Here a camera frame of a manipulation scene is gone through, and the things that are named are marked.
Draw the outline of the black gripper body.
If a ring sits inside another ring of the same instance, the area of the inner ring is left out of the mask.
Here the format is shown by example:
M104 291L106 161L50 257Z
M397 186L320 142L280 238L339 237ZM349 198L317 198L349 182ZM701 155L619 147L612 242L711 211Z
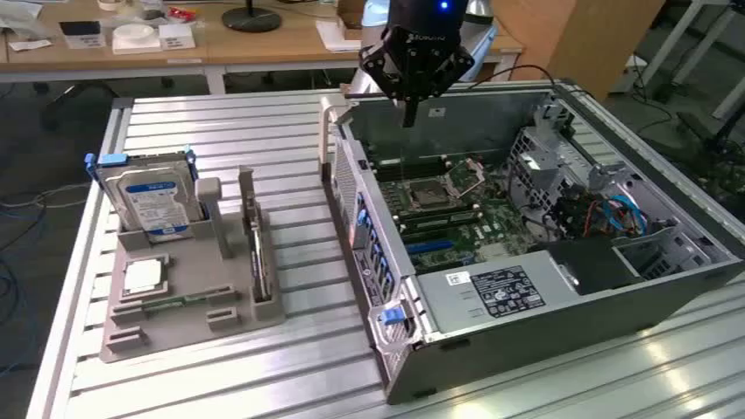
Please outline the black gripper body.
M391 1L387 52L417 51L449 57L460 48L467 1Z

